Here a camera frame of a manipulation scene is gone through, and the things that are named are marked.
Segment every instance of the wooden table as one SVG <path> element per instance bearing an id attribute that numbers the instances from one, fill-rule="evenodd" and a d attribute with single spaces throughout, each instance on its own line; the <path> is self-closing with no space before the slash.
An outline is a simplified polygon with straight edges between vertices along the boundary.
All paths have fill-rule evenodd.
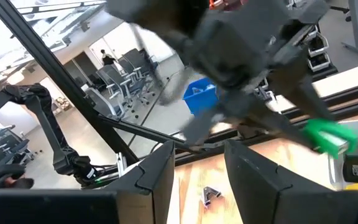
<path id="1" fill-rule="evenodd" d="M 355 86 L 358 86 L 358 67 L 314 83 L 322 97 Z M 293 107 L 281 96 L 278 97 L 278 102 L 281 110 Z M 226 124 L 220 124 L 214 131 L 226 128 Z M 284 139 L 274 139 L 250 148 L 303 177 L 331 188 L 326 155 L 315 154 Z M 180 223 L 242 223 L 226 174 L 223 155 L 177 167 L 175 175 L 179 184 Z M 216 187 L 223 194 L 223 197 L 213 200 L 208 209 L 204 208 L 200 200 L 205 186 Z"/>

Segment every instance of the desk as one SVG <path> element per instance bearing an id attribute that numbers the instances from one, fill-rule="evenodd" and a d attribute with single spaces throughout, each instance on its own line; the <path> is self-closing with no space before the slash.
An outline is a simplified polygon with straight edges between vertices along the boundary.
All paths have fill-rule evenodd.
<path id="1" fill-rule="evenodd" d="M 358 67 L 314 82 L 313 85 L 321 97 L 356 87 Z M 281 96 L 277 97 L 277 101 L 281 110 L 293 107 Z M 213 131 L 219 132 L 227 128 L 230 128 L 230 125 L 219 124 Z M 303 146 L 284 139 L 274 139 L 250 148 L 303 177 L 332 188 L 326 155 L 315 154 Z M 226 174 L 223 155 L 179 166 L 175 169 L 175 173 L 179 182 L 180 223 L 242 223 Z M 213 200 L 209 208 L 205 209 L 200 196 L 203 187 L 207 185 L 219 189 L 223 197 Z"/>

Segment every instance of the person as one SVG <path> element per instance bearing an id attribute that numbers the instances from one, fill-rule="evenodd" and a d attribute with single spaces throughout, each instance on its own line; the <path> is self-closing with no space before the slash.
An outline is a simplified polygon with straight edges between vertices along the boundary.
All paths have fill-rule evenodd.
<path id="1" fill-rule="evenodd" d="M 114 62 L 117 62 L 117 60 L 112 57 L 109 54 L 106 54 L 106 51 L 104 49 L 102 49 L 100 51 L 103 55 L 102 55 L 102 61 L 103 61 L 103 65 L 114 65 Z"/>

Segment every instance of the blue bin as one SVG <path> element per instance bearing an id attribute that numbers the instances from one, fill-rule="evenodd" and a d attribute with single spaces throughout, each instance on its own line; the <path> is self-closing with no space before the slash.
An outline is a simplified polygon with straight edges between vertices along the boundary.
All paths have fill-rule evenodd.
<path id="1" fill-rule="evenodd" d="M 206 87 L 210 84 L 212 84 L 212 82 L 208 78 L 203 78 L 190 83 L 187 87 L 183 100 L 194 116 L 198 116 L 203 110 L 211 108 L 218 101 L 215 95 L 216 87 L 206 90 Z M 193 88 L 203 91 L 193 93 Z"/>

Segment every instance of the green gripper tip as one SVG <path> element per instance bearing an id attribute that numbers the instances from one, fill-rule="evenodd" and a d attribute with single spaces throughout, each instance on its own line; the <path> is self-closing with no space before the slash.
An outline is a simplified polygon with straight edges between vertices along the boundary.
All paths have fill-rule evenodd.
<path id="1" fill-rule="evenodd" d="M 349 153 L 357 149 L 357 134 L 334 121 L 310 119 L 303 129 L 320 153 L 328 153 L 337 159 L 343 152 Z"/>

